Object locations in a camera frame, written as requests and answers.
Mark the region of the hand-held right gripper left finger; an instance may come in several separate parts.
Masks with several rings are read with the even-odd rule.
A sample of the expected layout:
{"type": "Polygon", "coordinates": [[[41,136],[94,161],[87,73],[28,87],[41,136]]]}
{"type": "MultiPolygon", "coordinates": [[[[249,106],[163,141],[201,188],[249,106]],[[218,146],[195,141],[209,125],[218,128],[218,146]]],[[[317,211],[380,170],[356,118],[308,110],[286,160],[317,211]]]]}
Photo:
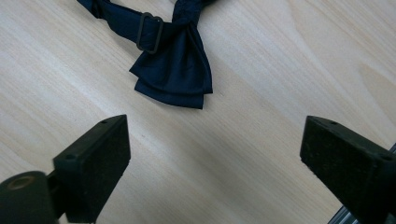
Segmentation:
{"type": "Polygon", "coordinates": [[[104,119],[53,159],[72,223],[93,223],[131,159],[125,115],[104,119]]]}

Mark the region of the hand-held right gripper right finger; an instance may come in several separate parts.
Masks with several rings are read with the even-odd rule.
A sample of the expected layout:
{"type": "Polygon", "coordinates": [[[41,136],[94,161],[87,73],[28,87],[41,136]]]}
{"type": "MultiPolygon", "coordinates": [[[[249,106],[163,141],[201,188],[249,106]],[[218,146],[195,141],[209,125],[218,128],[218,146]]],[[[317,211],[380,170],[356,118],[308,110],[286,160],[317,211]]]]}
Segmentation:
{"type": "Polygon", "coordinates": [[[305,120],[302,162],[360,224],[396,224],[396,153],[335,121],[305,120]]]}

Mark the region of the navy blue bow tie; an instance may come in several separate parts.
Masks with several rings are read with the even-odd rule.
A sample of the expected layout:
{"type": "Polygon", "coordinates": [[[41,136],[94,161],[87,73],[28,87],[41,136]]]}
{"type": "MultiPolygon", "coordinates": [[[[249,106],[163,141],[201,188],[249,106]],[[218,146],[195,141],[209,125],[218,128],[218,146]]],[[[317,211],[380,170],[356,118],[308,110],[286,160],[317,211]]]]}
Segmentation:
{"type": "Polygon", "coordinates": [[[215,0],[176,0],[170,22],[110,0],[77,1],[142,51],[130,69],[138,77],[136,91],[168,105],[204,106],[204,96],[213,91],[212,74],[198,22],[215,0]]]}

